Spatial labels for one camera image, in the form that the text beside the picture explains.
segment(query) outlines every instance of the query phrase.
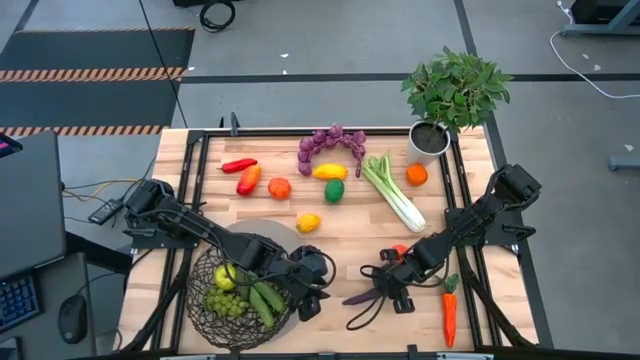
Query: potted plant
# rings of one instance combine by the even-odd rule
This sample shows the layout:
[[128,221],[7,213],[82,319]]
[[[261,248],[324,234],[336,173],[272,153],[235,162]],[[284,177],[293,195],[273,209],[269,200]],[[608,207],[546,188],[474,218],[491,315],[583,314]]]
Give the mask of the potted plant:
[[411,114],[420,116],[409,131],[409,164],[437,159],[449,148],[449,131],[482,125],[496,109],[496,100],[510,101],[505,84],[512,77],[496,69],[496,63],[446,46],[443,52],[402,82]]

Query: orange striped tape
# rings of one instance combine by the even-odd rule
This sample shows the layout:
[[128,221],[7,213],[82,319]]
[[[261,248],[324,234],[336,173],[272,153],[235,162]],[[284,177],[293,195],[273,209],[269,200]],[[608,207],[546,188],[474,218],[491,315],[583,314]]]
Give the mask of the orange striped tape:
[[[155,29],[151,29],[152,31],[181,31],[181,30],[188,30],[188,31],[195,31],[195,28],[192,28],[190,26],[187,27],[163,27],[163,28],[155,28]],[[16,34],[20,34],[20,33],[67,33],[67,32],[124,32],[124,31],[149,31],[148,28],[128,28],[128,29],[52,29],[52,30],[48,30],[48,29],[27,29],[27,30],[20,30],[20,31],[16,31]]]
[[61,136],[98,136],[98,135],[155,135],[168,129],[163,125],[123,125],[123,126],[26,126],[0,127],[0,133],[7,136],[35,135],[41,131],[53,130]]
[[[167,68],[171,80],[180,81],[186,69]],[[59,69],[59,70],[0,70],[0,82],[82,82],[82,81],[143,81],[167,80],[161,68],[120,69]]]

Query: wire basket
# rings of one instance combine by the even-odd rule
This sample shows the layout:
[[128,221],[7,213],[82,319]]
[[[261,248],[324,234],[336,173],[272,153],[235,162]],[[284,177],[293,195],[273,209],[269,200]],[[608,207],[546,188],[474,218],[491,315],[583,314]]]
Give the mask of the wire basket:
[[[257,234],[244,235],[280,247],[273,240]],[[196,331],[211,345],[234,351],[254,348],[269,341],[282,330],[291,315],[290,308],[282,314],[273,314],[275,325],[267,329],[261,322],[258,313],[249,307],[240,317],[221,317],[205,309],[205,296],[215,285],[214,271],[224,264],[222,252],[211,247],[205,251],[196,262],[187,282],[187,312]],[[282,295],[285,304],[289,303],[291,294],[273,286]]]

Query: wooden tabletop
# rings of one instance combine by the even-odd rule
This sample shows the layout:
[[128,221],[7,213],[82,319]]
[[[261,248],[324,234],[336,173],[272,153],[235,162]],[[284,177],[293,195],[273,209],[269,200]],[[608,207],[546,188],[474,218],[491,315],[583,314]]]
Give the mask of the wooden tabletop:
[[[182,160],[186,148],[187,130],[165,130],[162,133],[153,177],[170,183],[175,189],[180,180]],[[227,226],[242,219],[271,219],[295,229],[296,217],[303,213],[316,213],[322,218],[320,228],[310,234],[301,234],[305,244],[314,245],[334,258],[338,266],[335,282],[327,292],[331,298],[322,301],[322,312],[306,323],[299,323],[286,335],[260,345],[247,352],[405,352],[407,344],[416,344],[419,351],[447,349],[442,332],[442,289],[410,288],[416,311],[398,315],[387,301],[378,318],[359,331],[347,331],[345,325],[368,304],[343,306],[348,297],[371,288],[371,280],[363,278],[359,268],[364,264],[379,265],[380,249],[395,244],[409,246],[423,235],[444,229],[443,210],[446,197],[438,162],[427,168],[429,180],[420,187],[406,182],[404,154],[406,136],[369,136],[365,144],[367,155],[391,153],[392,173],[397,185],[412,199],[427,219],[423,235],[411,233],[393,213],[382,196],[364,177],[354,176],[355,160],[346,149],[325,150],[313,158],[313,164],[341,163],[349,168],[345,181],[345,195],[338,205],[328,205],[323,198],[325,182],[303,177],[297,171],[299,137],[220,137],[211,140],[207,157],[202,201],[205,216]],[[494,168],[482,129],[470,130],[460,137],[460,146],[467,170],[472,197],[475,200],[486,187]],[[194,152],[186,199],[191,199],[195,183],[199,150]],[[221,163],[252,157],[262,165],[262,177],[251,197],[235,193],[240,174],[223,174],[217,168]],[[449,155],[450,168],[453,156]],[[291,198],[275,201],[270,198],[267,184],[272,177],[285,177],[293,187]],[[458,180],[454,177],[457,204],[462,204]],[[197,249],[194,262],[207,248]],[[529,303],[517,258],[500,247],[484,248],[487,271],[496,303],[523,336],[537,341]],[[142,327],[156,306],[166,250],[154,250],[132,270],[120,317],[120,331],[127,344]],[[180,255],[176,258],[176,268]],[[450,258],[451,272],[458,272],[455,252]],[[462,287],[458,297],[458,323],[454,350],[472,350],[471,332]],[[476,297],[480,324],[489,343],[489,330],[481,302]],[[169,345],[173,305],[165,318],[162,345]],[[210,345],[198,334],[186,316],[180,342],[181,354],[226,353],[227,350]]]

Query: concrete floor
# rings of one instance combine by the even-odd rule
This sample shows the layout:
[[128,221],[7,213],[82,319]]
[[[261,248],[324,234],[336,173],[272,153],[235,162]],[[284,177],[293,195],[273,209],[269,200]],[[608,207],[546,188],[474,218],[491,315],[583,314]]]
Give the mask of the concrete floor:
[[[28,4],[0,2],[0,47]],[[190,76],[410,72],[443,45],[464,50],[454,3],[448,0],[244,0],[236,22],[219,34],[199,29],[198,7],[144,0],[154,27],[198,28]],[[555,0],[465,0],[478,52],[507,73],[566,73],[549,36],[566,17]],[[40,0],[27,29],[143,27],[136,1]],[[557,38],[558,50],[582,71],[640,72],[640,39]],[[638,82],[601,84],[614,94],[640,93]],[[235,111],[243,126],[408,125],[400,84],[381,82],[183,84],[180,101],[189,125],[217,126]],[[610,100],[582,82],[514,83],[512,104],[496,112],[509,161],[544,186],[525,213],[538,234],[531,248],[554,344],[562,349],[640,353],[636,306],[640,263],[638,172],[611,173],[606,160],[640,149],[639,99]],[[174,126],[181,120],[174,117]],[[158,136],[61,137],[63,180],[69,186],[140,177]],[[122,194],[114,186],[105,198]],[[97,203],[65,201],[69,216],[86,218]],[[68,221],[68,228],[111,248],[129,240],[115,229]],[[92,269],[90,275],[98,274]],[[113,338],[121,280],[92,286],[96,333],[103,351]]]

